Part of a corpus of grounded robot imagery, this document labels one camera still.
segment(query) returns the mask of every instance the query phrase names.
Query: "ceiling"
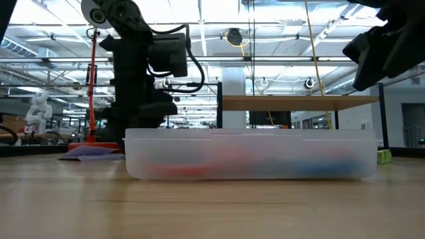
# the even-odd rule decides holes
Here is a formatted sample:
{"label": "ceiling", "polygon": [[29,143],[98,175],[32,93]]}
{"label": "ceiling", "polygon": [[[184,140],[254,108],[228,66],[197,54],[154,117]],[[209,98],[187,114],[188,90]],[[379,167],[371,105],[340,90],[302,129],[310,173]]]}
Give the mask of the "ceiling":
{"label": "ceiling", "polygon": [[[87,58],[91,54],[91,42],[86,30],[91,26],[81,13],[81,0],[44,0],[45,8],[40,7],[41,0],[18,0],[11,18],[6,37],[31,52],[49,49],[50,56],[69,58]],[[181,23],[189,23],[191,29],[192,52],[195,56],[246,56],[254,52],[255,56],[311,56],[311,42],[305,5],[303,1],[292,0],[256,0],[255,11],[252,6],[248,10],[247,0],[133,0],[137,3],[143,18],[150,27],[159,30],[169,30]],[[320,0],[309,1],[309,16],[316,55],[343,56],[345,45],[358,34],[375,25],[384,23],[375,18],[376,9],[349,4],[346,1]],[[239,28],[244,42],[249,41],[249,32],[254,32],[250,44],[243,47],[230,46],[224,36],[229,28]],[[107,35],[119,37],[113,29],[101,30],[100,40]],[[97,57],[111,57],[101,47],[96,47]],[[22,54],[12,52],[8,48],[0,48],[1,58],[22,57]],[[43,68],[36,64],[4,63],[0,67],[30,74],[43,84],[56,78],[53,84],[84,83],[86,81],[86,63],[63,63],[56,68]],[[110,64],[100,64],[98,84],[108,84],[114,77]],[[226,80],[222,75],[225,64],[203,64],[208,75],[208,82]],[[241,63],[237,67],[244,68],[246,79],[251,79],[250,70]],[[325,88],[338,86],[343,81],[352,80],[355,75],[354,64],[320,65],[319,75]],[[199,71],[189,64],[189,75],[186,78],[172,78],[176,82],[198,81]],[[303,89],[303,80],[316,79],[315,67],[294,62],[290,65],[268,64],[255,66],[256,85],[263,94],[308,94]],[[18,91],[20,94],[31,92]],[[100,90],[102,94],[114,95],[112,87]],[[182,97],[180,105],[214,104],[215,89],[204,87],[198,94],[204,97]],[[252,89],[247,87],[247,94]],[[66,90],[54,94],[85,94],[85,90]],[[70,98],[58,99],[72,102]],[[105,99],[96,98],[99,106],[107,104]],[[203,110],[212,115],[214,109]],[[197,119],[199,111],[194,110],[193,119]]]}

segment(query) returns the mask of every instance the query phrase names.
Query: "black monitor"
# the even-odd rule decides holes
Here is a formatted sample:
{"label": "black monitor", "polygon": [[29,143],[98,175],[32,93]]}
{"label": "black monitor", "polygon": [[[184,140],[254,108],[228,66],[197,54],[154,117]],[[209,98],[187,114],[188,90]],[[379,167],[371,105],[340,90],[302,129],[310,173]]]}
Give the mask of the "black monitor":
{"label": "black monitor", "polygon": [[291,112],[250,112],[250,125],[288,125],[291,127]]}

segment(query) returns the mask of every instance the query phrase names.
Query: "translucent plastic bin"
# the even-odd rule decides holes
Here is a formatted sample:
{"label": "translucent plastic bin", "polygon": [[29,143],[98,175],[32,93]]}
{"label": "translucent plastic bin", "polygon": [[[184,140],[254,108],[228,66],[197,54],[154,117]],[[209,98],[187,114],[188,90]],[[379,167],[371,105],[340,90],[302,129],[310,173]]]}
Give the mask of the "translucent plastic bin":
{"label": "translucent plastic bin", "polygon": [[138,179],[352,179],[377,168],[364,130],[127,129],[124,140]]}

